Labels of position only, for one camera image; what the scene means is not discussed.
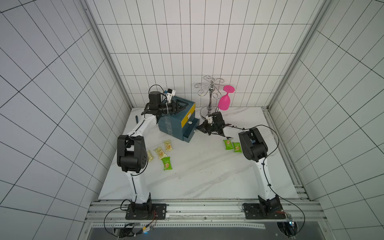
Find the teal drawer cabinet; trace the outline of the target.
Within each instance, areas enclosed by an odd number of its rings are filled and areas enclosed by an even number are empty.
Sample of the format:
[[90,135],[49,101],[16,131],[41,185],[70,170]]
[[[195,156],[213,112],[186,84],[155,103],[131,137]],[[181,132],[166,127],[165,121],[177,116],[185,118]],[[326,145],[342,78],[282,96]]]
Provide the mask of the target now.
[[[189,104],[195,103],[177,96],[173,97],[172,101],[176,101],[176,99],[184,100]],[[181,127],[181,120],[184,116],[185,110],[174,115],[161,117],[158,121],[160,131],[183,141],[183,128]]]

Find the teal bottom drawer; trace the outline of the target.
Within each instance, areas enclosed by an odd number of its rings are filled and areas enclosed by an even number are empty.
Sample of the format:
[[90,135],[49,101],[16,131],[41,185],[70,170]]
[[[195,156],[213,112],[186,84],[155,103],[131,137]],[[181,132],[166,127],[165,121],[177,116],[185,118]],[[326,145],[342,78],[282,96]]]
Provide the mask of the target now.
[[184,142],[189,143],[191,141],[193,135],[195,134],[195,131],[197,130],[197,126],[199,125],[199,122],[196,124],[195,129],[191,132],[191,134],[189,136],[188,135],[187,136],[183,135],[183,141]]

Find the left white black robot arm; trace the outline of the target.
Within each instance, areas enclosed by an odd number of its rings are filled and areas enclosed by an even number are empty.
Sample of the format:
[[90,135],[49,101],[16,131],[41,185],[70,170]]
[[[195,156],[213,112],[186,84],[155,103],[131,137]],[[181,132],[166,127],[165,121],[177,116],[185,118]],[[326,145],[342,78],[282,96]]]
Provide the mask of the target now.
[[134,196],[126,210],[126,220],[144,220],[155,217],[151,193],[143,175],[149,163],[145,137],[161,117],[176,115],[189,105],[184,100],[160,102],[151,100],[142,112],[142,118],[126,135],[117,140],[117,164],[129,177]]

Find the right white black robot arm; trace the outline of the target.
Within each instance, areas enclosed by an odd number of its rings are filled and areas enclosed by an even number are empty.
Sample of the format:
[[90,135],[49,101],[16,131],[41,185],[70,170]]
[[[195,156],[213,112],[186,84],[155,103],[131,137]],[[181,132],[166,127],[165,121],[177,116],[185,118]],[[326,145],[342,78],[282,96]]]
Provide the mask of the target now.
[[269,181],[268,146],[258,127],[246,129],[226,124],[222,114],[215,112],[206,117],[197,129],[204,134],[220,135],[227,140],[239,140],[243,155],[252,162],[258,185],[259,202],[242,204],[246,219],[285,219],[280,196],[275,193]]

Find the yellow cookie packet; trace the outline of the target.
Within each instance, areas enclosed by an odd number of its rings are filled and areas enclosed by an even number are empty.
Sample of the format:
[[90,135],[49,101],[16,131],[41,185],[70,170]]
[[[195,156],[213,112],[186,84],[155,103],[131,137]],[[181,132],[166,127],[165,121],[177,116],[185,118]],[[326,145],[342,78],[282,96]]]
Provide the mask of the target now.
[[174,150],[173,147],[172,147],[172,142],[171,142],[171,140],[165,140],[165,141],[163,141],[163,143],[164,143],[164,145],[165,145],[165,150],[166,150],[167,152],[170,152],[170,151],[173,151],[173,150]]
[[147,154],[148,154],[148,161],[152,161],[154,159],[154,156],[152,154],[152,152],[150,150],[147,150]]
[[157,147],[155,149],[155,153],[157,154],[157,156],[160,160],[168,157],[168,155],[165,153],[165,151],[162,149],[162,147]]

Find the green cookie packet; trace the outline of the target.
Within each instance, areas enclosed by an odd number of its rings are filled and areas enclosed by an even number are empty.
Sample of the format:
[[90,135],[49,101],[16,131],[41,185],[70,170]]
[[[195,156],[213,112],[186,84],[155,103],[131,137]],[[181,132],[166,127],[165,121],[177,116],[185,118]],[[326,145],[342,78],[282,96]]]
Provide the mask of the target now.
[[234,152],[235,153],[241,153],[242,152],[241,143],[233,143],[233,146],[234,146]]
[[234,146],[231,140],[223,140],[226,150],[233,150]]
[[163,162],[163,165],[164,165],[164,171],[172,170],[173,169],[170,157],[162,158],[162,162]]

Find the yellow top drawer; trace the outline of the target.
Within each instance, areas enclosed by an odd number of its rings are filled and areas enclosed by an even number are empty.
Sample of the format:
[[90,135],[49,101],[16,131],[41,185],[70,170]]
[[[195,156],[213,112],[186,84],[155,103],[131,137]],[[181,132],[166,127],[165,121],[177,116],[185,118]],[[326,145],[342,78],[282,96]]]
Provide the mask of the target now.
[[186,123],[190,120],[190,118],[195,114],[196,104],[192,103],[186,106],[185,108],[185,116],[181,120],[181,127],[183,128]]

